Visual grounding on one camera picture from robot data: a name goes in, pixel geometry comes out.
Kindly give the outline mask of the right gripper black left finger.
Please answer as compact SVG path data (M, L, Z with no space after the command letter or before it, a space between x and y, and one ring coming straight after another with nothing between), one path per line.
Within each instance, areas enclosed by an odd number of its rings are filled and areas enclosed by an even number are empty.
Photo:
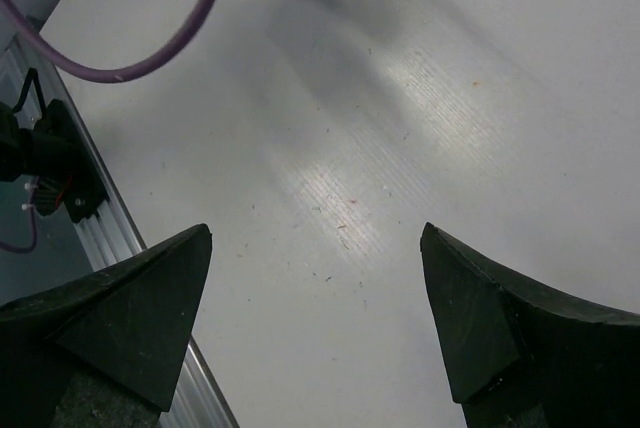
M204 224L1 308L4 427L155 427L212 254Z

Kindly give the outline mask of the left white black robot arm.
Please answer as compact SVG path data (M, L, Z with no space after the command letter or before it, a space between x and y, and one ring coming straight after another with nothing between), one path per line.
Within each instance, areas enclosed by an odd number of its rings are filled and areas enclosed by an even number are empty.
M21 128L15 114L1 103L1 181L22 175L64 179L79 166L78 148L54 134Z

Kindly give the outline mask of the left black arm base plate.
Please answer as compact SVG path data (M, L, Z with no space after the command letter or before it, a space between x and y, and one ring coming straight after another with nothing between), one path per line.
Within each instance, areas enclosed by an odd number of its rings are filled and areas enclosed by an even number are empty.
M71 104L61 98L46 101L38 71L27 71L14 112L19 113L28 96L34 94L40 112L31 128L20 130L22 172L39 179L34 205L41 216L65 208L74 223L96 214L108 199L107 191L73 120Z

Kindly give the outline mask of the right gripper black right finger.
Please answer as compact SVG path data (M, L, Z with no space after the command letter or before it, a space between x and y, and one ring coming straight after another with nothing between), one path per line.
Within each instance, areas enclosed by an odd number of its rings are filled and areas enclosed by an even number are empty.
M431 223L420 250L469 427L636 427L639 317L503 266Z

